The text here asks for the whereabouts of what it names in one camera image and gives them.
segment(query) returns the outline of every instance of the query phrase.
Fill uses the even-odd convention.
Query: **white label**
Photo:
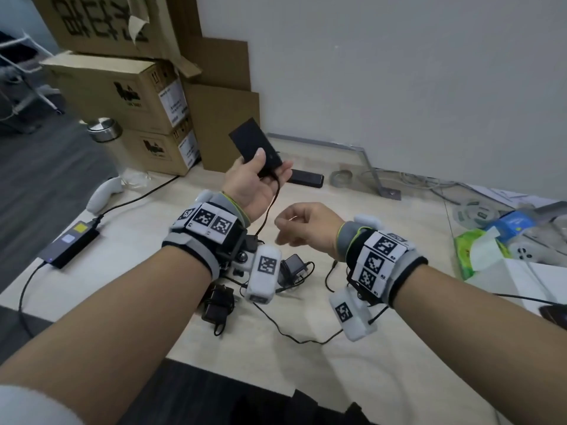
[[[73,240],[75,240],[75,237],[73,237],[73,236],[70,235],[70,234],[67,234],[67,235],[61,237],[61,240],[63,240],[63,241],[66,242],[66,243],[70,243],[70,242],[72,242]]]
[[[183,158],[183,162],[187,165],[187,168],[193,167],[196,159],[199,157],[199,148],[197,146],[197,139],[195,138],[195,133],[193,130],[189,131],[189,134],[179,143],[179,152]]]
[[[162,106],[170,119],[171,126],[175,127],[188,112],[187,100],[185,100],[181,80],[177,78],[171,85],[160,92],[159,99],[162,101]]]

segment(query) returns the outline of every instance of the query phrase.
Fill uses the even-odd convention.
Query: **white table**
[[[289,147],[282,145],[280,149],[287,150],[285,146]],[[325,175],[344,168],[345,164],[336,161],[345,160],[346,156],[329,155],[329,152],[340,151],[318,147],[309,153],[302,149],[302,156],[294,156],[295,167]],[[155,185],[168,178],[156,174]],[[47,266],[38,271],[26,292],[25,312],[49,321],[61,318],[90,294],[158,250],[172,221],[202,189],[218,190],[222,179],[222,174],[197,166],[186,177],[145,200],[109,213],[100,227],[100,238],[63,270]],[[321,201],[345,219],[356,213],[378,215],[394,232],[414,241],[431,265],[451,275],[458,274],[454,269],[455,252],[443,201],[426,190],[385,184],[401,186],[402,201],[336,189],[328,183],[320,190],[286,185],[260,237],[273,242],[277,232],[273,219],[287,205]],[[364,185],[353,187],[365,190]],[[138,195],[125,192],[120,202]],[[85,211],[76,220],[91,218]],[[252,231],[260,222],[252,225]],[[339,329],[323,284],[332,260],[307,247],[284,246],[281,250],[284,257],[298,253],[304,261],[315,262],[316,268],[305,284],[295,292],[278,295],[264,310],[284,332],[298,339],[323,341]],[[0,295],[0,305],[17,309],[22,287],[39,263],[39,259],[32,262],[13,281]],[[339,264],[330,277],[330,285],[344,285],[344,274],[345,264]],[[223,336],[213,336],[212,326],[195,316],[168,357],[287,395],[297,388],[320,405],[338,411],[344,411],[356,401],[371,421],[384,425],[495,423],[492,407],[449,370],[396,312],[388,310],[378,320],[378,327],[377,333],[356,343],[340,335],[325,346],[298,345],[279,335],[255,307],[240,301]]]

